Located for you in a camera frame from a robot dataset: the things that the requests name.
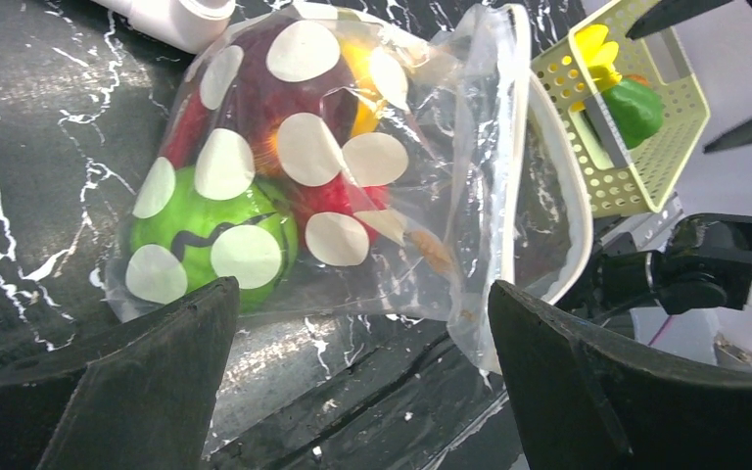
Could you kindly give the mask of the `fake orange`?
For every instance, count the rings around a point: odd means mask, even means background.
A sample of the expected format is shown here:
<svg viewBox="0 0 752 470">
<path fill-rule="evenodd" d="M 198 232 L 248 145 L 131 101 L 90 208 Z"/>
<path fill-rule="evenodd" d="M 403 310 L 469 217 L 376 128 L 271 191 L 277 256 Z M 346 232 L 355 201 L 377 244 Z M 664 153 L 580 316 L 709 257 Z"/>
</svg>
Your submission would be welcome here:
<svg viewBox="0 0 752 470">
<path fill-rule="evenodd" d="M 647 88 L 651 87 L 649 81 L 644 76 L 642 76 L 640 74 L 625 74 L 624 78 L 628 79 L 628 80 L 631 80 L 633 82 L 636 82 L 636 83 L 638 83 L 640 85 L 643 85 L 643 86 L 645 86 Z"/>
</svg>

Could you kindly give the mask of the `fake dark red apple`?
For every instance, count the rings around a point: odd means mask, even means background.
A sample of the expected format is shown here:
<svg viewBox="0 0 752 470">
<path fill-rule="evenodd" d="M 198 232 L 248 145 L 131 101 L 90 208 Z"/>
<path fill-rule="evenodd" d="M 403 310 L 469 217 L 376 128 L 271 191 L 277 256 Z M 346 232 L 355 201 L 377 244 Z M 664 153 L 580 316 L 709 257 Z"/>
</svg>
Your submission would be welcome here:
<svg viewBox="0 0 752 470">
<path fill-rule="evenodd" d="M 234 32 L 243 59 L 219 111 L 217 125 L 251 147 L 255 169 L 286 175 L 279 162 L 279 127 L 290 116 L 312 114 L 342 144 L 350 136 L 358 100 L 337 37 L 322 23 L 270 15 Z"/>
</svg>

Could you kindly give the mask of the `yellow fake banana bunch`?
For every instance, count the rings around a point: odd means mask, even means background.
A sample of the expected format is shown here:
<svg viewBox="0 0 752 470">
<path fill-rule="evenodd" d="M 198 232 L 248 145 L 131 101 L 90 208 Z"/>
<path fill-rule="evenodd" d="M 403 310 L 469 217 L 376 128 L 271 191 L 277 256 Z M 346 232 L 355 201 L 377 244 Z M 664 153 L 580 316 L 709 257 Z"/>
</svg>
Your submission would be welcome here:
<svg viewBox="0 0 752 470">
<path fill-rule="evenodd" d="M 607 25 L 594 23 L 577 32 L 574 40 L 593 83 L 601 93 L 607 108 L 611 110 L 608 91 L 617 86 L 624 77 L 615 67 L 619 45 L 616 41 L 607 40 L 609 32 Z"/>
</svg>

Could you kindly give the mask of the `fake green pepper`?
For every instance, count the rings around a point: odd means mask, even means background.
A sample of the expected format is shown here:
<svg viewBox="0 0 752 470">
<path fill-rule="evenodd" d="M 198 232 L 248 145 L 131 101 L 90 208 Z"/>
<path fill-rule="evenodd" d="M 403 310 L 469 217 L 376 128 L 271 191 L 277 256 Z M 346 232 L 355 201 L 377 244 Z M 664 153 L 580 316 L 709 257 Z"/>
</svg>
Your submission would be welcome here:
<svg viewBox="0 0 752 470">
<path fill-rule="evenodd" d="M 652 89 L 623 78 L 608 91 L 609 110 L 628 150 L 640 146 L 662 128 L 664 105 Z"/>
</svg>

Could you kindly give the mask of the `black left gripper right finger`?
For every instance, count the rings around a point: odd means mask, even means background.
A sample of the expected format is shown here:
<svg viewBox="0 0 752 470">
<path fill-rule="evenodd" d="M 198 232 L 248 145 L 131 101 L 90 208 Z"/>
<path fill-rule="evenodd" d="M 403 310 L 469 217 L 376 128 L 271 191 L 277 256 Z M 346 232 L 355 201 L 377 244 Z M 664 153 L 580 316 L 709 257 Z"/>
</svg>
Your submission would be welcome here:
<svg viewBox="0 0 752 470">
<path fill-rule="evenodd" d="M 489 321 L 533 469 L 752 469 L 752 373 L 685 359 L 505 282 Z"/>
</svg>

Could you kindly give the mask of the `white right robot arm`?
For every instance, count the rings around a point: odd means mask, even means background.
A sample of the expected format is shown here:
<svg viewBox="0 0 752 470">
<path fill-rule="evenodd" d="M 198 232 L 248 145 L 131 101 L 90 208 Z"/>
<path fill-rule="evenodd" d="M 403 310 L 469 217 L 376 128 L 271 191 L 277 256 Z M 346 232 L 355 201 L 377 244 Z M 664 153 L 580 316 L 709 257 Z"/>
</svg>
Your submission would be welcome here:
<svg viewBox="0 0 752 470">
<path fill-rule="evenodd" d="M 730 1 L 659 1 L 625 34 L 639 40 Z M 752 1 L 746 1 L 752 9 Z M 752 117 L 704 147 L 716 153 L 752 144 Z M 582 277 L 557 304 L 609 321 L 634 307 L 658 305 L 668 315 L 692 309 L 752 306 L 752 216 L 699 213 L 680 220 L 664 251 L 595 252 Z"/>
</svg>

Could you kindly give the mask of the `fake green apple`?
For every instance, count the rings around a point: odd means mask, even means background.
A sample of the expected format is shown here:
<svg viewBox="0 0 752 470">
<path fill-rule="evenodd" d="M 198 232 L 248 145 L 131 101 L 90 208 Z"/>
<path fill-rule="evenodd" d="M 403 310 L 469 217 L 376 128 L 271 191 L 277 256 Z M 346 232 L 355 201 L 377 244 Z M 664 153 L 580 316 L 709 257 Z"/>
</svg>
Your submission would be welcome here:
<svg viewBox="0 0 752 470">
<path fill-rule="evenodd" d="M 267 180 L 217 201 L 195 190 L 194 172 L 191 166 L 177 170 L 162 210 L 134 219 L 125 286 L 143 301 L 168 304 L 218 277 L 233 276 L 243 308 L 252 311 L 294 266 L 297 223 L 284 194 Z"/>
</svg>

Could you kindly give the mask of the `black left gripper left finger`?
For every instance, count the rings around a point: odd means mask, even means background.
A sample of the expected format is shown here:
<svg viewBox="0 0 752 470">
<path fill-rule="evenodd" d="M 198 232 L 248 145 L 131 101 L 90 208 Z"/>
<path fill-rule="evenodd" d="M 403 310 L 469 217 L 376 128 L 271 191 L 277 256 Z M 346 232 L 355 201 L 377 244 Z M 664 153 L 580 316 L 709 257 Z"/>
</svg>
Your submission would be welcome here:
<svg viewBox="0 0 752 470">
<path fill-rule="evenodd" d="M 0 469 L 196 469 L 237 328 L 221 277 L 0 369 Z"/>
</svg>

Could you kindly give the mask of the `clear polka dot zip bag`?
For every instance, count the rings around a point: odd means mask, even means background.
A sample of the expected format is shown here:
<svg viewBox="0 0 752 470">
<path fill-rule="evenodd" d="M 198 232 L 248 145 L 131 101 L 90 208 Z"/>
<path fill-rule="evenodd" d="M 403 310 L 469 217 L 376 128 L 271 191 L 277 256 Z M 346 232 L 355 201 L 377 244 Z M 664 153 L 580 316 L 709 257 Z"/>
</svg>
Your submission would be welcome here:
<svg viewBox="0 0 752 470">
<path fill-rule="evenodd" d="M 493 284 L 556 303 L 593 246 L 531 55 L 517 4 L 432 40 L 309 2 L 228 26 L 185 72 L 107 303 L 129 321 L 232 277 L 245 314 L 442 321 L 498 372 Z"/>
</svg>

